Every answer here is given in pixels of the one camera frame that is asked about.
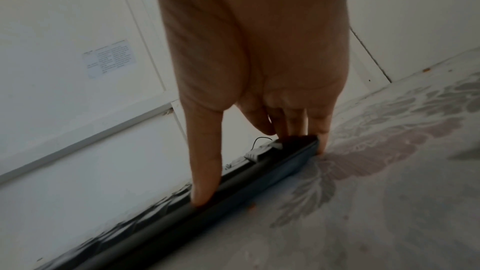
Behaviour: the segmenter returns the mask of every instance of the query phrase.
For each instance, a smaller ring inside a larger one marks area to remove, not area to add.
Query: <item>palm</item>
[[[302,135],[308,125],[323,151],[348,71],[345,0],[160,5],[186,115],[195,203],[205,203],[220,180],[222,113],[233,104],[266,134]]]

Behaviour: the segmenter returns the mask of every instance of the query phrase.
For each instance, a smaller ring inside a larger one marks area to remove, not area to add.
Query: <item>white tag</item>
[[[97,78],[105,73],[136,63],[134,53],[126,40],[112,43],[82,54],[88,77]]]

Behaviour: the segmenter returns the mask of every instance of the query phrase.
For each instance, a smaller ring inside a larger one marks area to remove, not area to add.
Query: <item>paper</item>
[[[85,52],[82,58],[90,78],[136,63],[132,48],[126,40]]]

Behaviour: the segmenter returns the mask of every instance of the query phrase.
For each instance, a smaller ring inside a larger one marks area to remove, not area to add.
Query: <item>thin black cord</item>
[[[257,142],[257,140],[259,140],[259,139],[268,139],[268,140],[272,140],[270,137],[265,137],[265,136],[260,136],[260,137],[257,137],[257,138],[255,139],[255,141],[253,142],[253,145],[251,146],[251,149],[250,149],[250,151],[252,151],[252,150],[255,148],[255,143],[256,143],[256,142]]]

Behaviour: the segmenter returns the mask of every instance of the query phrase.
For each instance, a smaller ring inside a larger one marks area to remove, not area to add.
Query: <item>human hand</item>
[[[159,0],[186,118],[192,203],[222,173],[223,112],[325,149],[349,65],[346,0]]]

